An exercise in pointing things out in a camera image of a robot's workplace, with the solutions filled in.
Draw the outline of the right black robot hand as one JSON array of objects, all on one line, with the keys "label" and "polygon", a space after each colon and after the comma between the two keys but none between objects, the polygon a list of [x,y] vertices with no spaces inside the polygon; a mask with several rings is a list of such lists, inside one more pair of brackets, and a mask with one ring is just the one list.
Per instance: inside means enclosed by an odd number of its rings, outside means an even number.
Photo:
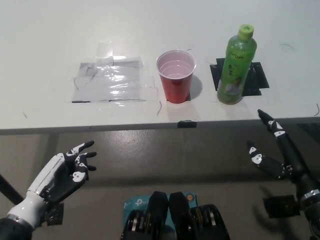
[{"label": "right black robot hand", "polygon": [[261,109],[258,116],[267,130],[275,137],[283,155],[281,163],[261,153],[252,141],[247,142],[247,149],[252,163],[278,180],[290,179],[296,186],[296,195],[305,201],[320,194],[320,181],[309,170],[300,151],[280,123]]}]

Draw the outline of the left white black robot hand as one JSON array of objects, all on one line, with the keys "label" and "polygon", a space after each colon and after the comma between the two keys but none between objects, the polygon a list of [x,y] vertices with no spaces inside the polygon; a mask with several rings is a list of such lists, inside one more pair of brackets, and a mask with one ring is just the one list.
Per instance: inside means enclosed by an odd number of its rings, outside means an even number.
[{"label": "left white black robot hand", "polygon": [[89,172],[97,168],[88,158],[96,152],[83,152],[94,141],[75,146],[66,153],[54,155],[29,186],[24,200],[11,208],[7,217],[35,230],[45,214],[65,200],[89,180]]}]

